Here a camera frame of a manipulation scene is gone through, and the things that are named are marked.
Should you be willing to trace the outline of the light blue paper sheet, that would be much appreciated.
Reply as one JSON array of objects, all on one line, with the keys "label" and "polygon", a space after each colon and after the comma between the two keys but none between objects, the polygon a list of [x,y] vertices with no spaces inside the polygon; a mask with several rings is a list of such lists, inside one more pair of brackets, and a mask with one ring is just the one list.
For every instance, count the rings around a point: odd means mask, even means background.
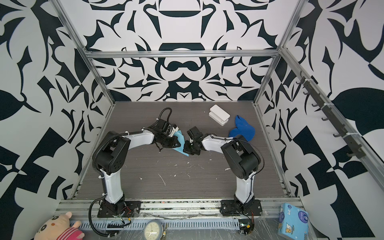
[{"label": "light blue paper sheet", "polygon": [[188,157],[189,154],[187,154],[187,153],[184,152],[185,138],[184,138],[182,132],[179,130],[179,131],[177,131],[177,132],[174,134],[174,136],[177,137],[177,139],[178,139],[178,141],[179,141],[179,143],[180,143],[180,146],[177,147],[177,148],[173,148],[173,150],[175,150],[175,151],[177,151],[177,152],[179,152],[179,153],[181,153],[181,154],[183,154],[183,155],[185,155],[185,156]]}]

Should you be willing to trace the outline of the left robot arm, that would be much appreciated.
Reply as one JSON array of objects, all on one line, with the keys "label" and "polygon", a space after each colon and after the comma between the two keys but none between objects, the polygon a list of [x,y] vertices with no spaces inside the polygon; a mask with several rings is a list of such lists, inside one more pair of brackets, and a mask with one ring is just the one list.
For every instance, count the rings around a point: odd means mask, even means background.
[{"label": "left robot arm", "polygon": [[121,186],[121,169],[129,150],[152,144],[161,150],[178,148],[181,146],[176,136],[178,130],[177,125],[158,119],[153,125],[137,132],[109,131],[92,155],[93,169],[103,180],[105,202],[114,207],[125,199]]}]

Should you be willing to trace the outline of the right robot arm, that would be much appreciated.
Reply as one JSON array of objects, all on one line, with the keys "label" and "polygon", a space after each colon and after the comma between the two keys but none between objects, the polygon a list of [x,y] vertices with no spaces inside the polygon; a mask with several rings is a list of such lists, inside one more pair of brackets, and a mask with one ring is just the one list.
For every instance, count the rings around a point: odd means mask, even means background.
[{"label": "right robot arm", "polygon": [[239,208],[249,208],[255,199],[254,178],[263,161],[261,154],[242,135],[234,138],[218,137],[203,134],[197,127],[188,130],[187,134],[190,139],[185,142],[185,153],[200,155],[201,151],[211,151],[224,155],[237,178],[234,200]]}]

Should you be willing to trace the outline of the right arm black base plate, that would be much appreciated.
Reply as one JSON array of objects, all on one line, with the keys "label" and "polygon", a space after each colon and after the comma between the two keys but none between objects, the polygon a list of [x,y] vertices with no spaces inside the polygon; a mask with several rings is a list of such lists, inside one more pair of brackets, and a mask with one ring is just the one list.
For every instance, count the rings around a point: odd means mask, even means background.
[{"label": "right arm black base plate", "polygon": [[246,204],[242,204],[239,200],[221,200],[220,213],[225,216],[261,216],[263,209],[260,200],[252,198]]}]

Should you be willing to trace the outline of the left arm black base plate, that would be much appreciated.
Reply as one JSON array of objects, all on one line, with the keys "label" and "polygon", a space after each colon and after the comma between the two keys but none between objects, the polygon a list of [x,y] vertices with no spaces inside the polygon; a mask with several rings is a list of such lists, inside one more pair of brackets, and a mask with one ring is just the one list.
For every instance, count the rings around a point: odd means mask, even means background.
[{"label": "left arm black base plate", "polygon": [[141,204],[141,201],[119,201],[116,204],[111,204],[106,200],[102,200],[97,217],[112,218],[121,216],[130,218],[140,213]]}]

